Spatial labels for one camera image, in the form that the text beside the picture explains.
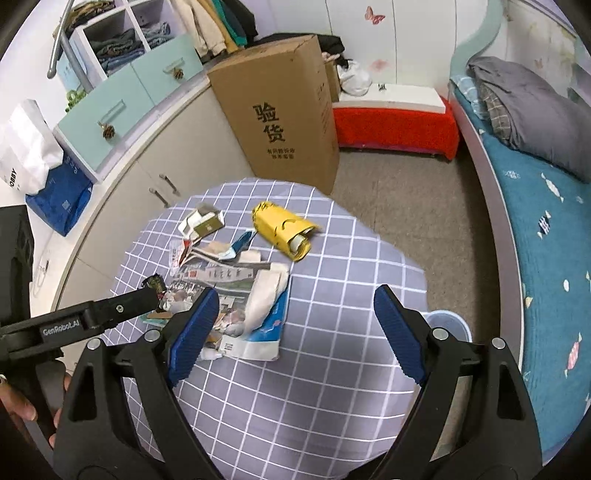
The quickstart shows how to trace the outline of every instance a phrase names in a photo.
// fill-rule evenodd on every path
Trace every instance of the blue bedsheet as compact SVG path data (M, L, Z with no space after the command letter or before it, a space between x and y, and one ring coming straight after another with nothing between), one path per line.
M456 89L507 205L524 288L522 374L542 450L564 442L591 404L591 185L504 146Z

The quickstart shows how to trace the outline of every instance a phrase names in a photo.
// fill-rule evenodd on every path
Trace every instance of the screw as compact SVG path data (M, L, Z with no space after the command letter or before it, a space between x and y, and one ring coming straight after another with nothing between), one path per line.
M144 338L147 342L155 342L160 338L160 332L158 330L148 330L144 334Z
M96 350L98 347L100 347L100 344L102 342L100 341L100 338L93 338L91 340L88 341L88 343L86 344L86 346L90 349L90 350Z
M495 347L497 350L503 350L503 348L505 348L507 344L502 338L493 338L492 346Z
M447 330L444 330L442 328L436 328L433 330L433 336L437 340L447 340L447 338L449 337L449 333L447 332Z

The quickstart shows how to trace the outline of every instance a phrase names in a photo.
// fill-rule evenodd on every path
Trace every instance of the checkered tablecloth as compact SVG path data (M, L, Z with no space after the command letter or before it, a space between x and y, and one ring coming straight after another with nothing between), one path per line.
M252 227L252 208L263 200L323 229L305 259L291 265L280 358L198 362L176 388L178 401L226 480L343 478L389 449L410 406L414 383L402 374L372 301L387 283L406 307L426 312L418 265L312 187L245 179L152 220L125 253L112 292L134 290L154 273L167 278L168 242L200 202L224 210L226 226L211 239L230 242ZM291 263L260 235L251 248ZM104 338L108 345L133 342L146 329L134 319ZM160 458L137 385L126 379L125 386L141 442Z

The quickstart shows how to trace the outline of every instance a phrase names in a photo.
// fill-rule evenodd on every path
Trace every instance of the plaid pillowcase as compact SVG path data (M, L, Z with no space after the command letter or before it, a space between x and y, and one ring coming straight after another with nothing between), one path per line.
M495 136L505 145L509 145L511 138L511 120L509 112L501 99L484 82L479 86L480 98L486 103L486 109L491 117L492 130Z
M486 105L478 96L478 89L473 77L454 75L451 78L452 82L456 84L458 90L462 93L464 98L472 105L472 110L480 120L488 120L488 112Z

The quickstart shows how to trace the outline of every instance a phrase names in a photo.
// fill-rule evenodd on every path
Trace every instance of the floor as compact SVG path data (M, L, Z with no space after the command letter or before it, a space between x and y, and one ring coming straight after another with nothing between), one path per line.
M331 197L424 268L430 310L460 314L475 342L499 335L491 223L464 144L451 163L424 155L342 152ZM460 379L437 456L452 449L469 388L470 380ZM376 466L352 475L366 478Z

